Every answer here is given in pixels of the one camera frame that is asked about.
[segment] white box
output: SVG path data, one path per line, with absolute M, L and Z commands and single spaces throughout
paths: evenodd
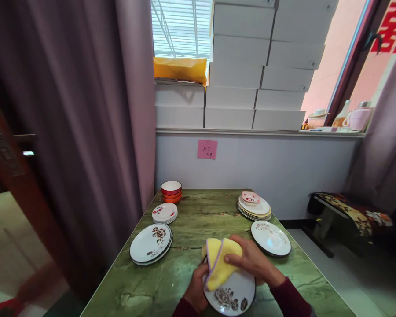
M 213 61 L 266 65 L 270 40 L 214 35 Z
M 269 39 L 273 18 L 274 9 L 215 4 L 213 33 Z
M 255 109 L 299 111 L 304 97 L 304 92 L 258 90 Z
M 253 109 L 256 89 L 207 87 L 206 108 Z
M 316 70 L 323 52 L 324 44 L 272 41 L 268 65 Z
M 261 89 L 307 92 L 313 70 L 266 66 Z
M 157 128 L 203 128 L 204 108 L 156 107 Z
M 204 107 L 203 86 L 155 85 L 155 105 L 165 107 Z
M 273 40 L 324 43 L 338 0 L 281 0 Z
M 275 0 L 214 0 L 216 3 L 242 4 L 252 7 L 274 7 Z
M 205 127 L 212 129 L 251 130 L 254 109 L 205 108 Z
M 254 130 L 298 131 L 305 111 L 255 110 Z
M 249 63 L 211 62 L 209 85 L 258 89 L 263 67 Z

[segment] person's hand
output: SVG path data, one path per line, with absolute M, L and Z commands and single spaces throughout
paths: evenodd
M 242 247 L 242 257 L 228 254 L 224 257 L 226 263 L 237 266 L 255 276 L 257 284 L 264 281 L 270 288 L 283 284 L 285 276 L 266 258 L 256 244 L 248 239 L 231 235 L 229 238 Z
M 208 273 L 208 263 L 201 263 L 192 273 L 191 282 L 183 295 L 183 298 L 192 305 L 198 315 L 208 306 L 207 298 L 204 295 L 204 285 L 202 277 Z

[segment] patterned cushion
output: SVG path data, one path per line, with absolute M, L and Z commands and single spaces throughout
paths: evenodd
M 361 236 L 388 235 L 393 230 L 393 222 L 383 210 L 350 200 L 343 194 L 316 192 L 313 195 L 348 215 Z

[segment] window blind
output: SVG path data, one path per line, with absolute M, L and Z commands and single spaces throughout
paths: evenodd
M 207 58 L 212 0 L 151 0 L 154 54 L 166 58 Z

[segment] curtain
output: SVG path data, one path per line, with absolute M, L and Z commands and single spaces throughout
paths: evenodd
M 154 195 L 150 2 L 0 0 L 0 77 L 68 239 L 110 266 Z
M 396 61 L 356 155 L 348 192 L 389 213 L 396 209 Z

